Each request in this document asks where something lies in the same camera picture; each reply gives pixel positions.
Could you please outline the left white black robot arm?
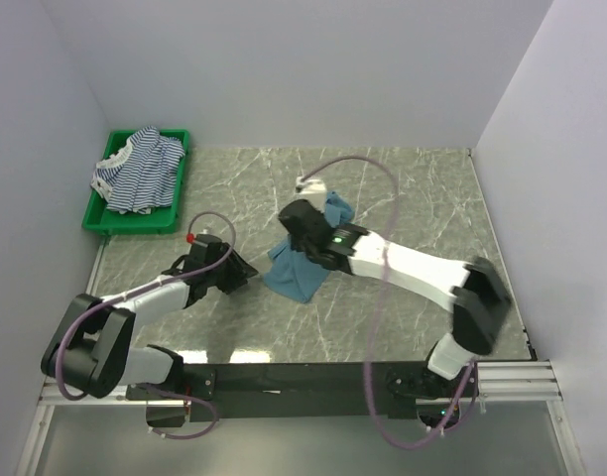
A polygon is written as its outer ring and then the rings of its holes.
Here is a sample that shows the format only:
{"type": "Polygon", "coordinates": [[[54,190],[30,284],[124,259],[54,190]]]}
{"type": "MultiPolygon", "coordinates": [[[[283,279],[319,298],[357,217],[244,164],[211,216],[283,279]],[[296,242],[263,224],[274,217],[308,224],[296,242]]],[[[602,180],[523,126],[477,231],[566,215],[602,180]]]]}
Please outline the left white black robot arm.
{"type": "Polygon", "coordinates": [[[41,359],[44,375],[94,398],[121,384],[138,322],[185,309],[217,288],[230,295],[258,275],[232,246],[209,234],[188,236],[190,248],[154,280],[126,293],[76,296],[41,359]]]}

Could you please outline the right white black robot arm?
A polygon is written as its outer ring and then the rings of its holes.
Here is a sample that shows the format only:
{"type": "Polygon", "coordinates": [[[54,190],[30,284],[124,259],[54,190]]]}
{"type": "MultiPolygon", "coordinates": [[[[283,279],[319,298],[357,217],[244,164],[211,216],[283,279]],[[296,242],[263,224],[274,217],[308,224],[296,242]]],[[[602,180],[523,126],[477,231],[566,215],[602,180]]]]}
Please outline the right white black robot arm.
{"type": "Polygon", "coordinates": [[[351,223],[333,226],[309,201],[282,209],[291,244],[329,271],[379,279],[426,298],[451,314],[451,329],[435,344],[422,370],[427,392],[442,396],[462,367],[493,352],[512,299],[494,265],[443,259],[390,242],[351,223]]]}

